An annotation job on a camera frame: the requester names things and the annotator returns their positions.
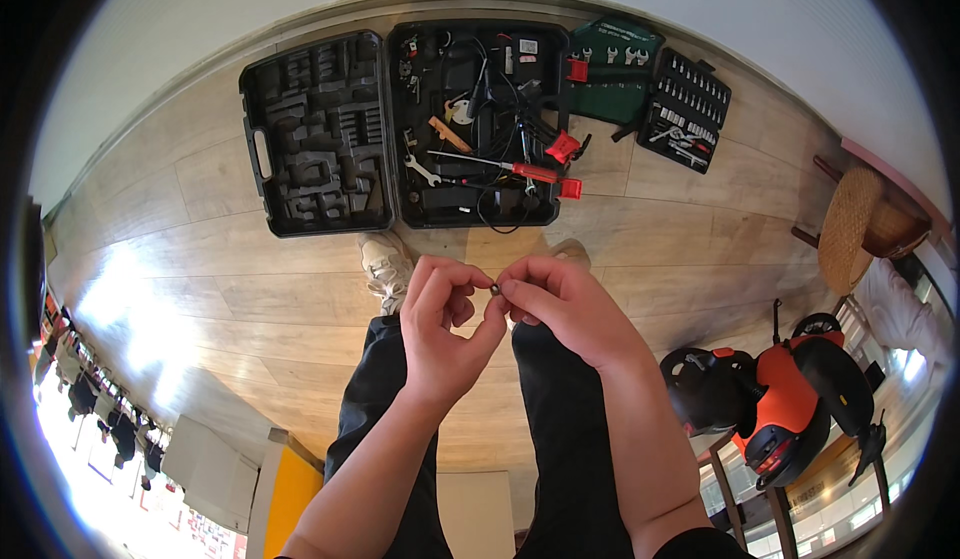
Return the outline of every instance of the hand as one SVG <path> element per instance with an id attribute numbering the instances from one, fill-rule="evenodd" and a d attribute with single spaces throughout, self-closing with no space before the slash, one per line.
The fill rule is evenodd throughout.
<path id="1" fill-rule="evenodd" d="M 600 282 L 572 261 L 524 256 L 503 270 L 497 283 L 511 304 L 510 319 L 531 326 L 543 322 L 564 347 L 597 370 L 630 361 L 646 349 Z"/>
<path id="2" fill-rule="evenodd" d="M 508 302 L 491 297 L 484 321 L 469 339 L 450 332 L 474 315 L 475 289 L 494 281 L 474 265 L 425 254 L 410 278 L 400 310 L 400 330 L 407 352 L 404 396 L 446 415 L 471 388 L 507 332 Z"/>

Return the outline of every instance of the label sticker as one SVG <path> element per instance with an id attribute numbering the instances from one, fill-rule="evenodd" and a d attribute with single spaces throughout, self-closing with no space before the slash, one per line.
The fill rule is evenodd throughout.
<path id="1" fill-rule="evenodd" d="M 524 38 L 520 39 L 520 54 L 521 55 L 536 55 L 537 54 L 537 41 L 536 40 L 527 40 Z"/>

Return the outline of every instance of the tool case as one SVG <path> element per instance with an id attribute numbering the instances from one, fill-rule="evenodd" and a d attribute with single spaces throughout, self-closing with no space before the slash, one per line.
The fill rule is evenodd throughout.
<path id="1" fill-rule="evenodd" d="M 576 28 L 570 36 L 568 61 L 585 63 L 580 79 L 571 73 L 564 83 L 570 113 L 621 126 L 639 123 L 664 37 L 611 15 Z"/>
<path id="2" fill-rule="evenodd" d="M 672 48 L 660 54 L 652 95 L 636 143 L 699 173 L 707 173 L 732 93 L 706 61 Z"/>
<path id="3" fill-rule="evenodd" d="M 552 154 L 572 141 L 562 94 L 569 45 L 567 31 L 552 24 L 426 21 L 399 24 L 386 41 L 359 31 L 247 65 L 239 79 L 244 127 L 270 230 L 281 238 L 377 231 L 397 217 L 411 228 L 549 224 L 560 199 L 579 198 L 575 181 L 561 177 L 565 160 L 579 155 Z M 491 71 L 483 86 L 489 98 L 474 99 L 486 73 L 481 56 L 501 68 L 511 62 L 512 73 Z M 466 121 L 464 104 L 450 104 L 456 97 L 476 101 L 469 123 L 445 120 L 452 110 Z M 500 103 L 555 112 L 556 143 L 528 135 L 524 152 L 519 119 L 497 114 Z M 431 118 L 443 121 L 440 129 Z M 553 124 L 540 125 L 536 132 L 552 132 Z M 267 157 L 258 155 L 258 132 Z M 530 157 L 531 165 L 556 171 L 557 181 L 537 181 L 528 195 L 528 182 L 499 166 L 427 152 L 463 154 L 451 132 L 461 143 L 481 141 L 479 150 L 482 141 L 496 143 L 502 162 Z M 405 164 L 410 156 L 417 169 Z M 442 181 L 431 185 L 420 168 Z"/>

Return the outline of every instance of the red plastic clip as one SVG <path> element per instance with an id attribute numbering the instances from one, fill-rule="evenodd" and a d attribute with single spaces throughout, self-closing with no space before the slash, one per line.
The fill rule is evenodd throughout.
<path id="1" fill-rule="evenodd" d="M 577 180 L 576 178 L 559 178 L 557 183 L 559 184 L 558 198 L 570 199 L 571 201 L 580 200 L 580 194 L 584 190 L 582 180 Z"/>
<path id="2" fill-rule="evenodd" d="M 567 133 L 566 130 L 560 130 L 557 139 L 553 141 L 546 152 L 553 155 L 553 158 L 562 164 L 570 161 L 570 154 L 580 148 L 580 141 Z"/>
<path id="3" fill-rule="evenodd" d="M 567 57 L 566 61 L 570 62 L 570 73 L 566 76 L 566 79 L 574 82 L 587 82 L 587 65 L 589 63 L 571 57 Z"/>

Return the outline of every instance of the red light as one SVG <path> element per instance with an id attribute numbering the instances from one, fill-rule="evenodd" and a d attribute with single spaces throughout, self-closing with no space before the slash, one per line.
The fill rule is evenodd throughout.
<path id="1" fill-rule="evenodd" d="M 764 459 L 763 463 L 761 463 L 759 467 L 756 468 L 756 472 L 758 474 L 763 474 L 768 470 L 773 470 L 774 468 L 779 466 L 781 464 L 780 456 L 784 453 L 787 446 L 789 446 L 789 444 L 792 441 L 793 441 L 792 438 L 784 440 L 779 444 L 779 446 L 774 448 L 774 451 L 770 453 L 770 456 Z"/>

